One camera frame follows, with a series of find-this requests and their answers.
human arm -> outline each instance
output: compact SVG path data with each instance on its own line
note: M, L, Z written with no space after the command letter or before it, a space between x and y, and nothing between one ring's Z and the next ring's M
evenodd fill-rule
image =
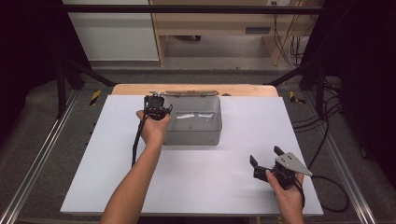
M142 119L143 111L136 115ZM101 223L136 223L140 217L143 203L149 188L149 182L154 174L161 155L166 127L170 121L169 115L162 120L148 118L142 131L146 143L134 167L122 179L107 203Z
M267 170L266 172L268 183L274 190L277 203L279 206L280 215L285 224L301 224L304 223L302 195L295 186L289 189L282 189L276 177ZM298 181L303 184L304 175L297 174Z

white tabletop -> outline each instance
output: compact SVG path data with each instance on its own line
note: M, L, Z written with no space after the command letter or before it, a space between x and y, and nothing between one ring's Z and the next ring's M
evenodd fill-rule
M61 212L101 215L131 168L135 111L144 96L110 95L66 195ZM265 216L279 214L271 187L253 178L249 156L275 164L274 146L304 159L280 97L220 97L219 144L163 146L143 216ZM145 144L139 142L137 156ZM307 216L323 215L311 179L304 179Z

human hand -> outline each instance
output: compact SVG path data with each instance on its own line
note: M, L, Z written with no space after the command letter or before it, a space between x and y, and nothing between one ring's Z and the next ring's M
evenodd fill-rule
M283 221L293 224L304 223L303 198L300 191L294 185L291 185L289 189L282 189L276 177L269 170L266 170L265 174L267 175L268 183L274 190ZM303 184L304 175L298 173L297 179Z
M143 119L144 112L143 110L136 111L136 115ZM162 145L163 139L165 138L166 134L166 127L168 126L171 117L167 114L165 118L161 120L155 120L148 117L145 121L145 125L143 126L143 131L141 136L143 141L145 141L146 145Z

white cabinet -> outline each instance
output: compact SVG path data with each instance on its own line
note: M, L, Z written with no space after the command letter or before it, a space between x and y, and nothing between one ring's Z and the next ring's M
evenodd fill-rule
M67 5L148 5L147 0L63 0ZM158 61L150 14L69 13L90 61Z

gray plastic container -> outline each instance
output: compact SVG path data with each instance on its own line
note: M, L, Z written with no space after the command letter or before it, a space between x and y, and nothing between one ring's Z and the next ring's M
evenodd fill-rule
M173 106L166 146L215 146L221 134L220 99L217 96L165 96Z

